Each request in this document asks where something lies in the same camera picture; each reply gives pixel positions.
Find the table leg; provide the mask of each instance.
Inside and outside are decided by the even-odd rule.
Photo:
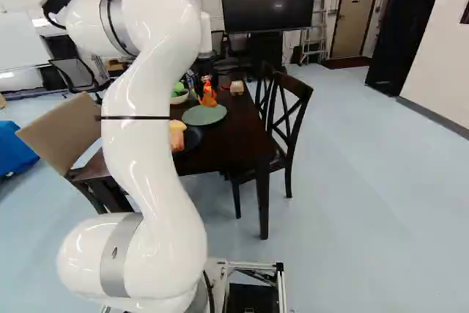
[[[93,180],[87,181],[89,187],[92,189],[93,194],[108,208],[111,213],[126,213],[133,212],[125,195],[117,187],[113,187],[113,180]]]
[[[267,240],[269,237],[269,182],[269,160],[259,160],[256,165],[256,186],[261,240]]]

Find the ladder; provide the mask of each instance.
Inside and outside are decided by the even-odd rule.
[[[325,9],[325,0],[314,0],[311,27],[301,29],[300,33],[301,56],[299,65],[309,64],[309,56],[313,54],[318,54],[318,62],[326,60],[327,12],[328,11]],[[316,43],[319,44],[317,50],[311,51],[311,44]]]

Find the whiteboard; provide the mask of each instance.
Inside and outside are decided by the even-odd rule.
[[[0,72],[48,64],[50,58],[26,12],[0,14]]]

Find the tv stand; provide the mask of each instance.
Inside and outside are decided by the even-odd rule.
[[[254,32],[248,38],[248,52],[254,77],[259,74],[262,62],[268,62],[278,71],[282,66],[282,49],[284,33]]]

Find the black plate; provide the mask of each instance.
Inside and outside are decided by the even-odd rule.
[[[184,150],[173,152],[173,157],[179,157],[196,149],[202,140],[202,130],[196,126],[188,126],[184,131]]]

